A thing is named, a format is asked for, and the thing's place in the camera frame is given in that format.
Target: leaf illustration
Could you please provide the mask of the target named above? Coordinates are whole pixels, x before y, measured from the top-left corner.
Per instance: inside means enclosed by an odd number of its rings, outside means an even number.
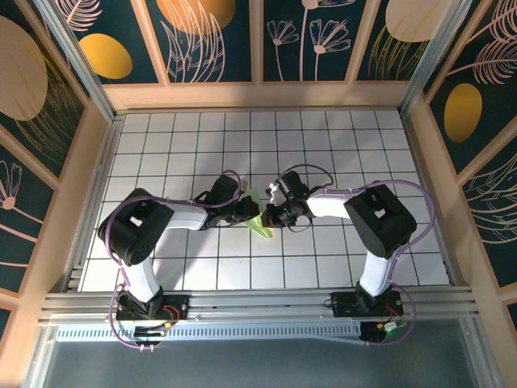
[[[499,168],[474,176],[464,193],[484,243],[517,239],[517,154]]]
[[[492,36],[500,42],[517,38],[517,0],[498,0],[489,26]]]
[[[167,73],[171,76],[172,82],[183,82],[185,74],[185,59],[183,57],[183,51],[181,49],[181,44],[179,40],[181,38],[178,37],[178,33],[176,30],[171,31],[170,28],[163,22],[163,29],[167,35],[167,39],[169,41],[169,59],[167,62]]]
[[[195,13],[189,2],[179,0],[181,12],[170,0],[164,6],[175,27],[162,26],[169,40],[167,72],[172,82],[207,82],[221,79],[225,69],[225,42],[221,27],[200,2]]]
[[[70,29],[78,32],[88,31],[103,11],[100,0],[56,0],[56,4]]]
[[[481,49],[473,64],[455,69],[447,76],[473,68],[474,77],[479,83],[505,83],[517,70],[517,40],[501,42],[495,40]]]

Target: dandelion drawing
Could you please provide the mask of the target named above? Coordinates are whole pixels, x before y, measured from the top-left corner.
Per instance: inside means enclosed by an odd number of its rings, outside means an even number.
[[[472,35],[469,42],[490,30],[493,41],[478,53],[474,63],[450,71],[447,76],[472,69],[478,83],[502,85],[517,70],[517,1],[497,3],[490,23]]]
[[[501,167],[474,176],[464,193],[484,243],[517,241],[517,154]]]
[[[186,0],[179,0],[181,10],[171,0],[164,0],[165,16],[175,26],[162,23],[169,41],[167,73],[172,82],[207,82],[221,80],[225,71],[225,42],[221,27],[200,2],[196,12]]]
[[[7,163],[2,160],[0,161],[0,212],[2,211],[15,211],[25,216],[26,218],[43,224],[41,220],[16,207],[16,196],[18,195],[20,184],[22,183],[22,167],[16,163],[11,164],[11,168],[7,166]],[[17,237],[23,238],[27,241],[35,243],[37,238],[29,236],[28,234],[22,233],[18,230],[14,230],[9,226],[0,224],[0,229],[5,230],[7,233],[13,234]],[[0,262],[1,265],[8,265],[11,267],[26,267],[26,264],[13,264]]]
[[[56,0],[72,31],[86,32],[102,13],[99,0]]]
[[[348,6],[354,3],[355,0],[301,0],[304,6],[304,18],[301,24],[301,39],[300,39],[300,81],[304,80],[304,42],[305,42],[305,28],[307,25],[307,15],[309,10],[317,8],[331,8],[335,6]]]
[[[347,50],[351,46],[348,35],[347,19],[342,22],[329,20],[322,28],[322,20],[318,19],[310,23],[310,36],[316,53],[316,65],[314,66],[314,80],[317,81],[317,65],[319,57],[325,53],[336,53]]]
[[[282,68],[280,67],[278,47],[282,44],[297,42],[300,39],[300,36],[296,34],[296,28],[292,25],[292,20],[289,22],[282,20],[278,24],[272,20],[271,22],[267,23],[267,30],[269,31],[269,36],[275,45],[276,65],[278,66],[280,81],[283,81],[284,76],[282,75]]]

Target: black grid line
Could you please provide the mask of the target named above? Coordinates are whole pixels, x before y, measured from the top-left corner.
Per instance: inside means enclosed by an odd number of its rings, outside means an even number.
[[[377,122],[377,126],[380,128],[379,126],[379,119],[377,118],[377,114],[375,114],[375,120]],[[385,152],[385,157],[386,157],[386,162],[388,163],[388,170],[389,170],[389,176],[391,176],[391,179],[393,179],[393,173],[391,171],[391,165],[389,164],[389,159],[388,159],[388,153],[386,152],[386,146],[385,146],[385,139],[382,138],[382,136],[380,137],[380,140],[382,141],[382,146],[384,148],[384,152]],[[414,264],[414,257],[413,255],[411,255],[411,261],[413,262],[413,267],[414,267],[414,272],[416,273],[416,276],[417,276],[417,282],[418,282],[418,285],[420,285],[420,279],[418,277],[418,271],[417,271],[417,266]]]
[[[273,115],[275,115],[275,128],[276,128],[276,114],[273,113]],[[251,112],[250,112],[250,129],[251,129]],[[252,174],[251,174],[251,131],[250,131],[250,151],[248,153],[249,155],[249,159],[250,159],[250,182],[248,182],[248,190],[250,189],[251,187],[251,180],[253,179],[252,178]],[[251,252],[251,233],[253,233],[252,231],[250,231],[248,233],[248,235],[250,236],[250,289],[251,289],[251,271],[252,271],[252,268],[251,268],[251,259],[252,259],[252,252]]]
[[[416,253],[411,253],[411,252],[405,252],[403,253],[402,255],[439,255],[440,253],[439,252],[416,252]],[[342,256],[361,256],[361,257],[365,257],[366,255],[364,253],[325,253],[325,254],[307,254],[307,255],[303,255],[303,254],[298,254],[298,255],[284,255],[284,257],[314,257],[314,256],[329,256],[329,257],[342,257]],[[245,259],[247,256],[236,256],[236,255],[221,255],[220,256],[222,259],[234,259],[234,258],[239,258],[239,259]],[[277,255],[277,254],[260,254],[260,255],[257,255],[257,257],[280,257],[280,255]],[[89,260],[108,260],[109,258],[108,257],[93,257],[93,258],[90,258]],[[185,255],[185,256],[178,256],[178,257],[167,257],[167,256],[164,256],[164,257],[156,257],[155,259],[161,259],[161,260],[183,260],[183,259],[199,259],[199,260],[203,260],[203,259],[215,259],[215,257],[213,256],[192,256],[192,255]]]
[[[280,175],[280,155],[278,151],[278,123],[276,120],[276,112],[275,112],[275,139],[276,139],[276,164],[278,165],[277,171],[278,175]],[[281,247],[282,247],[282,274],[284,276],[284,288],[285,288],[285,252],[284,252],[284,229],[280,228],[280,238],[281,238]]]
[[[305,164],[307,164],[307,150],[305,148],[304,121],[302,120],[301,111],[300,111],[300,123],[301,123],[301,141],[304,146],[304,160],[305,160]],[[309,167],[305,167],[305,178],[307,179],[307,185],[309,185]],[[320,288],[320,274],[319,274],[319,271],[317,270],[317,259],[316,259],[316,234],[314,233],[314,224],[312,222],[310,223],[310,229],[313,233],[314,264],[316,265],[316,285],[318,288]]]
[[[195,150],[196,151],[197,151],[198,141],[200,140],[200,125],[201,125],[201,115],[199,115],[198,122],[197,122],[197,139],[195,141]],[[197,159],[197,152],[194,157],[194,171],[195,171],[195,164],[197,162],[196,159]],[[194,177],[192,176],[191,198],[193,196],[194,196]],[[185,256],[188,256],[188,237],[190,236],[190,234],[191,234],[191,231],[187,230],[187,242],[185,244]],[[187,258],[185,258],[185,264],[183,265],[183,278],[182,278],[181,289],[185,289],[185,276],[186,275],[187,275]]]
[[[326,116],[326,111],[325,111],[325,122],[326,122],[326,127],[327,127],[327,133],[328,133],[328,136],[329,136],[329,143],[330,143],[330,155],[332,157],[332,166],[334,167],[334,177],[336,179],[336,182],[335,182],[335,185],[336,187],[338,186],[337,185],[337,180],[338,180],[338,177],[336,176],[336,163],[334,161],[334,152],[333,149],[332,149],[332,141],[330,140],[330,130],[328,129],[329,128],[329,119],[327,118]],[[343,230],[343,239],[345,240],[345,251],[347,252],[347,264],[348,264],[348,273],[350,274],[350,284],[353,286],[352,284],[352,268],[350,266],[350,259],[348,258],[348,245],[347,245],[347,235],[345,233],[345,225],[344,225],[344,222],[343,220],[341,219],[341,228]]]

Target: purple cable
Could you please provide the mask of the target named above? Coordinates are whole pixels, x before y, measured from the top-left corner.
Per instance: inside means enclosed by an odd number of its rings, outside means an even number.
[[[113,294],[111,295],[111,300],[110,300],[110,307],[109,307],[109,311],[108,311],[108,315],[107,315],[107,320],[109,321],[110,323],[110,327],[111,327],[111,332],[113,333],[113,335],[119,340],[119,342],[121,344],[123,344],[124,346],[127,346],[128,348],[132,348],[132,349],[142,349],[142,350],[150,350],[151,347],[150,346],[145,346],[145,345],[142,345],[141,347],[136,345],[136,344],[131,344],[129,343],[128,341],[126,341],[125,339],[123,339],[119,333],[116,332],[116,329],[115,329],[115,323],[113,322],[113,302],[115,301],[115,297],[116,297],[116,294],[119,292],[119,289],[120,288],[124,288],[124,285],[120,284],[120,285],[117,285],[115,287],[115,290],[113,291]]]
[[[279,178],[282,178],[284,175],[286,175],[289,171],[291,170],[294,170],[295,168],[298,168],[298,167],[312,167],[312,168],[315,168],[316,170],[319,170],[319,171],[323,171],[325,174],[327,174],[330,178],[330,182],[329,183],[325,183],[323,185],[324,188],[326,188],[327,186],[332,186],[334,184],[334,177],[332,176],[331,173],[329,173],[327,170],[325,170],[324,168],[322,167],[319,167],[319,166],[315,166],[313,164],[308,164],[308,163],[302,163],[302,164],[296,164],[292,167],[289,167],[286,171],[284,171],[282,174],[280,174],[278,177]]]
[[[385,342],[385,343],[381,342],[379,344],[372,344],[372,345],[378,346],[378,347],[396,345],[396,344],[399,344],[400,342],[406,340],[410,336],[411,332],[413,332],[414,324],[415,324],[415,322],[417,320],[417,309],[414,306],[414,300],[411,297],[410,293],[408,293],[406,291],[406,289],[404,289],[404,287],[402,287],[401,285],[398,285],[398,284],[393,283],[393,282],[391,282],[391,284],[396,289],[400,289],[408,297],[408,299],[410,300],[410,305],[411,305],[411,323],[410,323],[410,327],[404,332],[404,334],[401,336],[401,338],[396,339],[396,340],[391,341],[391,342]]]
[[[325,169],[323,169],[321,167],[318,167],[318,166],[311,165],[311,164],[297,164],[297,165],[295,165],[295,166],[293,166],[291,168],[288,168],[286,171],[284,171],[282,174],[280,174],[280,178],[282,176],[284,176],[290,170],[293,170],[294,168],[297,168],[297,167],[303,167],[303,166],[316,168],[316,169],[318,169],[320,171],[325,172],[330,177],[331,183],[328,183],[328,184],[323,186],[325,188],[325,192],[327,192],[329,194],[357,194],[357,193],[363,192],[367,188],[374,188],[376,186],[380,186],[380,185],[383,185],[383,184],[404,184],[406,186],[411,186],[412,188],[416,188],[426,198],[426,202],[427,202],[427,205],[429,206],[430,213],[431,213],[430,214],[430,220],[429,220],[429,223],[427,224],[426,229],[421,234],[419,234],[414,240],[408,242],[405,246],[400,247],[400,248],[398,248],[395,251],[395,253],[393,255],[394,256],[393,261],[392,261],[392,263],[391,263],[391,265],[389,267],[389,271],[388,271],[388,280],[391,282],[391,284],[396,289],[400,289],[408,297],[408,299],[410,300],[412,319],[411,319],[410,327],[406,330],[406,332],[404,333],[404,335],[402,335],[401,338],[396,339],[393,342],[388,342],[388,343],[385,343],[385,344],[375,344],[375,346],[379,346],[380,347],[380,346],[389,346],[389,345],[399,344],[403,340],[407,339],[410,336],[411,332],[413,331],[414,324],[416,322],[416,317],[417,317],[417,310],[416,310],[416,307],[414,305],[414,300],[411,297],[411,295],[403,287],[401,287],[400,285],[397,285],[396,283],[394,283],[392,281],[393,271],[395,269],[395,265],[397,265],[398,258],[401,256],[401,254],[403,252],[407,251],[409,248],[411,248],[414,244],[418,243],[424,237],[426,237],[426,235],[431,231],[431,229],[435,225],[435,221],[436,221],[436,207],[435,207],[435,202],[433,201],[433,198],[432,198],[431,194],[425,188],[423,188],[422,186],[420,186],[420,185],[418,185],[416,183],[410,182],[409,180],[403,180],[403,179],[381,180],[381,181],[369,183],[369,184],[364,185],[364,186],[362,186],[360,188],[351,188],[349,190],[332,190],[332,189],[326,188],[327,186],[330,186],[330,185],[334,184],[334,178],[332,177],[332,175],[328,171],[326,171]]]
[[[114,255],[113,255],[113,252],[111,251],[111,249],[109,248],[109,241],[110,241],[110,236],[111,236],[111,228],[113,227],[113,222],[115,221],[115,218],[116,216],[118,215],[118,213],[120,213],[120,211],[125,208],[126,206],[130,205],[130,204],[133,204],[135,202],[139,202],[139,201],[143,201],[143,200],[155,200],[157,202],[160,202],[162,204],[177,204],[177,205],[191,205],[191,206],[198,206],[200,208],[205,208],[205,209],[218,209],[218,208],[222,208],[223,206],[226,206],[226,205],[229,205],[231,203],[233,203],[234,201],[238,200],[239,199],[239,196],[241,195],[241,186],[242,186],[242,181],[241,181],[241,177],[239,176],[239,174],[237,172],[235,172],[234,170],[225,170],[223,171],[223,175],[226,174],[226,173],[230,173],[232,175],[235,175],[237,177],[237,189],[235,190],[235,193],[233,194],[232,198],[230,198],[229,200],[223,202],[223,203],[220,203],[220,204],[215,204],[215,205],[207,205],[207,204],[200,204],[200,203],[197,203],[197,202],[194,202],[193,200],[171,200],[169,198],[161,198],[160,196],[134,196],[133,198],[129,198],[127,200],[125,200],[124,202],[122,202],[120,205],[118,205],[115,210],[113,210],[113,212],[111,213],[109,219],[107,220],[107,224],[106,224],[106,234],[104,235],[104,245],[106,246],[106,252],[107,252],[107,255],[109,256],[109,258],[111,260],[113,260],[120,268],[120,273],[122,274],[122,277],[124,278],[124,283],[126,284],[126,286],[130,286],[130,282],[129,282],[129,279],[128,279],[128,276],[124,270],[124,267],[122,266],[122,260],[121,259],[117,259]],[[117,285],[115,287],[115,291],[113,291],[113,294],[111,295],[111,303],[110,303],[110,308],[109,308],[109,314],[108,314],[108,320],[110,322],[110,326],[111,326],[111,330],[113,331],[113,334],[115,335],[115,337],[125,346],[128,346],[130,348],[135,348],[135,349],[151,349],[151,347],[139,347],[137,345],[134,345],[134,344],[130,344],[129,342],[123,340],[116,332],[115,330],[115,324],[113,323],[113,302],[115,301],[115,297],[116,297],[116,294],[118,293],[119,291],[119,288],[122,287],[124,288],[124,285]]]
[[[390,281],[391,281],[391,278],[393,276],[393,271],[395,269],[395,265],[397,265],[398,258],[401,256],[401,254],[404,253],[405,251],[407,251],[409,248],[411,248],[414,244],[418,243],[424,237],[426,237],[426,235],[431,231],[431,229],[435,225],[435,221],[436,221],[436,207],[435,207],[435,202],[433,201],[433,198],[432,198],[431,194],[429,194],[429,192],[425,188],[423,188],[422,186],[420,186],[420,185],[418,185],[416,183],[410,182],[409,180],[403,180],[403,179],[381,180],[381,181],[369,183],[369,184],[367,184],[365,186],[362,186],[360,188],[351,188],[349,190],[331,190],[331,189],[328,189],[328,188],[325,190],[325,192],[327,192],[329,194],[356,194],[356,193],[359,193],[359,192],[363,192],[367,188],[374,188],[374,187],[380,186],[382,184],[391,184],[391,183],[392,184],[404,184],[406,186],[411,186],[412,188],[416,188],[417,190],[419,190],[424,195],[424,197],[426,198],[426,202],[429,205],[429,209],[430,209],[430,213],[431,214],[430,214],[430,221],[427,224],[426,229],[421,234],[419,234],[414,240],[410,241],[405,246],[400,247],[400,248],[398,248],[395,251],[395,254],[393,255],[394,259],[393,259],[393,261],[391,263],[391,266],[390,266],[389,272],[388,272],[388,280],[390,280]]]

